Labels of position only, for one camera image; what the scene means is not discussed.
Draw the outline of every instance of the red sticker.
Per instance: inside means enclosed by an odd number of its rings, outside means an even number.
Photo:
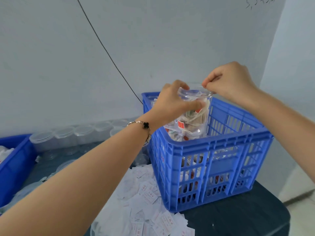
[[[178,121],[178,127],[181,129],[185,129],[185,125],[183,122]]]

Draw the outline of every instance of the blue basket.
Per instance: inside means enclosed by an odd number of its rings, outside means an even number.
[[[148,97],[158,95],[142,94],[144,113],[151,109]],[[164,127],[152,134],[150,159],[171,212],[251,190],[272,143],[273,135],[247,111],[216,98],[209,110],[209,137],[176,142]]]
[[[0,138],[0,145],[14,148],[13,152],[0,164],[0,207],[8,204],[20,190],[34,167],[37,157],[30,135]]]

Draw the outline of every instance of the forearm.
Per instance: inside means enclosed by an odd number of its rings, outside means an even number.
[[[151,112],[138,120],[160,127]],[[2,215],[0,235],[83,235],[147,137],[134,123],[86,153]]]
[[[315,182],[315,123],[263,91],[251,94],[245,108],[281,143]]]

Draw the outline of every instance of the black cable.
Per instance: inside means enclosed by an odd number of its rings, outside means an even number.
[[[91,22],[90,22],[88,16],[87,16],[86,13],[85,13],[85,11],[84,11],[84,9],[83,9],[83,7],[82,7],[80,1],[79,1],[79,0],[77,0],[77,1],[78,1],[78,3],[80,4],[80,7],[81,7],[81,9],[82,9],[82,11],[83,11],[83,13],[84,13],[86,19],[87,19],[88,22],[90,23],[90,26],[92,27],[92,29],[93,29],[93,31],[94,31],[94,33],[95,33],[97,39],[100,41],[102,47],[104,48],[104,50],[106,51],[107,55],[108,55],[109,58],[111,59],[112,63],[114,64],[114,66],[116,67],[116,69],[118,70],[118,72],[120,73],[120,75],[124,78],[125,82],[128,84],[129,88],[132,90],[132,92],[134,93],[134,95],[137,97],[137,99],[140,101],[140,103],[142,103],[142,101],[138,98],[138,96],[136,95],[136,93],[134,92],[134,90],[132,89],[132,87],[130,87],[128,81],[125,79],[125,77],[123,76],[123,74],[120,72],[120,70],[118,69],[118,67],[117,67],[116,64],[114,63],[113,59],[112,59],[111,56],[109,55],[107,49],[106,49],[105,46],[103,45],[102,41],[101,41],[100,38],[98,37],[98,35],[97,35],[97,33],[96,33],[94,27],[92,26],[92,24],[91,24]]]

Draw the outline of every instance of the person's left hand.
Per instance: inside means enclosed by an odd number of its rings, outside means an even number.
[[[189,86],[180,80],[175,80],[172,84],[165,84],[151,110],[159,115],[161,126],[175,120],[184,112],[198,110],[206,105],[202,100],[182,100],[177,93],[180,87],[189,90]]]

